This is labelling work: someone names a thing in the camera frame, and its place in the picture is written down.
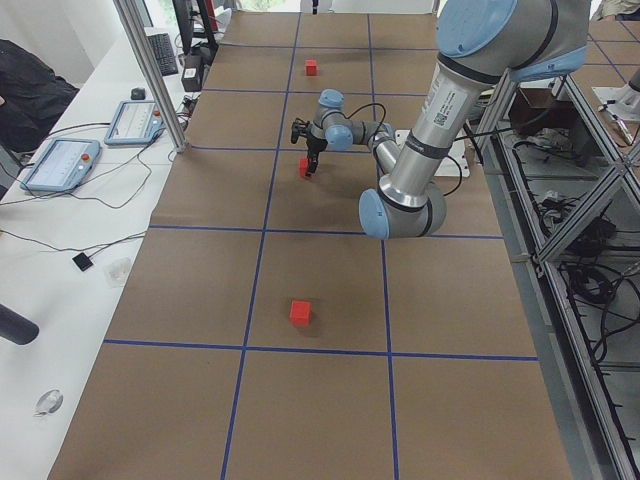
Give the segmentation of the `small black square sensor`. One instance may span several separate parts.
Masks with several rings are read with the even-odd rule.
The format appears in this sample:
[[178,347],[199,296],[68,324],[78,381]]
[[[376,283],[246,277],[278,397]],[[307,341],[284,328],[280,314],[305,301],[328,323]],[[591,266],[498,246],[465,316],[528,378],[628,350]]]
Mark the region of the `small black square sensor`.
[[94,262],[91,259],[91,257],[84,252],[80,252],[76,254],[72,258],[72,261],[76,265],[76,267],[82,272],[88,270],[94,265]]

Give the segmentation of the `person in black clothing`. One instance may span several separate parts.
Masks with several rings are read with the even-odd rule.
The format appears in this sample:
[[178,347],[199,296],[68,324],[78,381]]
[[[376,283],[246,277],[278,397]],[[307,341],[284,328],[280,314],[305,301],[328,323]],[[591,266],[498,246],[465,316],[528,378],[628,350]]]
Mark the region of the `person in black clothing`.
[[78,92],[36,55],[1,41],[1,142],[10,150],[37,149]]

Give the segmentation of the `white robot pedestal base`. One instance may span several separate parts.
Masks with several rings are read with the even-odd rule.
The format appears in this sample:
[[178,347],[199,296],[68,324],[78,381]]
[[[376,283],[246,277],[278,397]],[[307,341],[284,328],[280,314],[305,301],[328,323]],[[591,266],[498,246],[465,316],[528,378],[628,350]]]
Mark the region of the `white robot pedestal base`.
[[457,140],[453,143],[448,155],[442,160],[435,176],[467,178],[469,175],[470,169],[465,156],[465,143],[463,140]]

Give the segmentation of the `far blue teach pendant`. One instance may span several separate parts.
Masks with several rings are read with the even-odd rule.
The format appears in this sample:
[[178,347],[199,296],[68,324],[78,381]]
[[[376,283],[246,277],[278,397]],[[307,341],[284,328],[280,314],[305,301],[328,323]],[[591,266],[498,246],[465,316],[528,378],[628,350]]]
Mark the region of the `far blue teach pendant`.
[[149,145],[164,122],[153,100],[122,101],[109,125],[104,143],[113,147]]

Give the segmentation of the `black monitor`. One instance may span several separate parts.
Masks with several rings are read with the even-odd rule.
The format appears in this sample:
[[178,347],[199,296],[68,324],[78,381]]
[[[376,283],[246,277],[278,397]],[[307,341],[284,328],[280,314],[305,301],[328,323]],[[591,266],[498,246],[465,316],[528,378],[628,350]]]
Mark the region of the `black monitor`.
[[172,0],[179,35],[182,44],[182,52],[188,55],[193,41],[193,3],[191,0]]

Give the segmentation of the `aluminium side frame rail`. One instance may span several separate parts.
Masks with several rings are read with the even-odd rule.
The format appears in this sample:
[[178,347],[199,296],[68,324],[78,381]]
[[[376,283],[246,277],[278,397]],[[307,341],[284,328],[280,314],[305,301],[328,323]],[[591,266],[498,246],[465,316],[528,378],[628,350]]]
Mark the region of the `aluminium side frame rail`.
[[[519,135],[519,88],[568,102],[568,128]],[[639,25],[590,25],[564,79],[503,79],[475,127],[573,475],[639,475]]]

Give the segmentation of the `blue teach pendant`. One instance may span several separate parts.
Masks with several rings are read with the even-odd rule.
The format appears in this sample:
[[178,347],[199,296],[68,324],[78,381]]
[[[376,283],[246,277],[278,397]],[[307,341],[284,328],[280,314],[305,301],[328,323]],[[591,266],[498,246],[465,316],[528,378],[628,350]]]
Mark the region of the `blue teach pendant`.
[[38,157],[29,174],[19,182],[20,187],[31,194],[73,190],[89,174],[100,153],[97,140],[58,138]]
[[149,145],[164,122],[153,100],[122,101],[109,125],[104,143],[113,147]]

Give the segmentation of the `black keyboard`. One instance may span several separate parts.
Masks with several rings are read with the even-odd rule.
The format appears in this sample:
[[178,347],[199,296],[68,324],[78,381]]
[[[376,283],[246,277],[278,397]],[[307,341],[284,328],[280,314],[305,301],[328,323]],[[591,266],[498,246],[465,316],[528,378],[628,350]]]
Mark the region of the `black keyboard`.
[[158,33],[148,35],[147,40],[161,75],[169,76],[177,74],[178,66],[169,34]]

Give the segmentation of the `brown cardboard box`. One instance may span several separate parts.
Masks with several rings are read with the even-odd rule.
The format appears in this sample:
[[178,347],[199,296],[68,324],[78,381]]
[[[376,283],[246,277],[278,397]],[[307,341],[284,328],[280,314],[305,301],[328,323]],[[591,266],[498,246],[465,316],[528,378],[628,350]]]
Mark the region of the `brown cardboard box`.
[[524,136],[543,128],[568,128],[575,119],[568,102],[558,101],[549,89],[519,88],[509,110],[511,127]]

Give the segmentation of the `black power adapter box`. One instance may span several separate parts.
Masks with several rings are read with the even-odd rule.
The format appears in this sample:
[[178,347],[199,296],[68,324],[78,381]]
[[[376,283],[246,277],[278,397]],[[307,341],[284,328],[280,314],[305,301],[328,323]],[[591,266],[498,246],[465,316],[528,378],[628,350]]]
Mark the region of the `black power adapter box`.
[[199,55],[185,55],[181,76],[185,92],[198,92],[202,88],[203,63]]

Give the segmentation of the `aluminium frame post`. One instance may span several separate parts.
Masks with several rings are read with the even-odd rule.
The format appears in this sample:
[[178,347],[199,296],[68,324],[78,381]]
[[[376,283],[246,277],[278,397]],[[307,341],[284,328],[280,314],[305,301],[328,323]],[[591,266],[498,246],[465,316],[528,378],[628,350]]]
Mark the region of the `aluminium frame post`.
[[148,42],[135,2],[132,0],[114,0],[113,3],[140,70],[151,90],[153,99],[159,107],[165,129],[173,142],[174,149],[177,153],[182,153],[187,147],[186,137]]

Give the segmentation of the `near blue teach pendant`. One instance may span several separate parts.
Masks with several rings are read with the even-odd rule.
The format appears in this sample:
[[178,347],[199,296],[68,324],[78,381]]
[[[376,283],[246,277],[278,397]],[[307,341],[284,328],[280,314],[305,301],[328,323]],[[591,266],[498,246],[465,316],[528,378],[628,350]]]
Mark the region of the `near blue teach pendant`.
[[20,187],[31,194],[73,190],[89,174],[100,153],[97,140],[58,138],[38,157],[29,174],[19,182]]

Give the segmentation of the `clear round plastic cap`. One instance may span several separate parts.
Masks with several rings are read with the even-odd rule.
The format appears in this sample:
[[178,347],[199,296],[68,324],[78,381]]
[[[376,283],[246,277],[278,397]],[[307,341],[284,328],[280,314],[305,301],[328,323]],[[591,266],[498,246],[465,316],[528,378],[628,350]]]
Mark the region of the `clear round plastic cap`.
[[34,408],[36,417],[44,417],[56,413],[62,406],[64,395],[59,389],[52,389],[43,393]]

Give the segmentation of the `clear plastic lid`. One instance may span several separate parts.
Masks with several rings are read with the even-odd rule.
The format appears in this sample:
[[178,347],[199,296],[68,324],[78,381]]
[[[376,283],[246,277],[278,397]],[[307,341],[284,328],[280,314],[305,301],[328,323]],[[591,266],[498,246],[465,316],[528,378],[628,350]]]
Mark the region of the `clear plastic lid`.
[[127,257],[114,260],[104,266],[103,272],[107,284],[111,288],[124,287],[131,272],[131,268],[132,261]]

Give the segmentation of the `red block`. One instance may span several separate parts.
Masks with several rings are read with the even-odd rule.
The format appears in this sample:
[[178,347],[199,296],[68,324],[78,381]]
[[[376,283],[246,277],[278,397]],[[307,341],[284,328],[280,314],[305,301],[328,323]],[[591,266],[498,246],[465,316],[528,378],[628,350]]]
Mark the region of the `red block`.
[[315,77],[318,75],[319,68],[316,59],[307,59],[305,61],[305,75],[308,77]]
[[291,302],[289,320],[294,326],[306,327],[311,323],[312,304],[306,300],[293,300]]
[[299,160],[299,175],[301,178],[309,178],[311,176],[309,172],[309,160],[307,158],[301,158]]

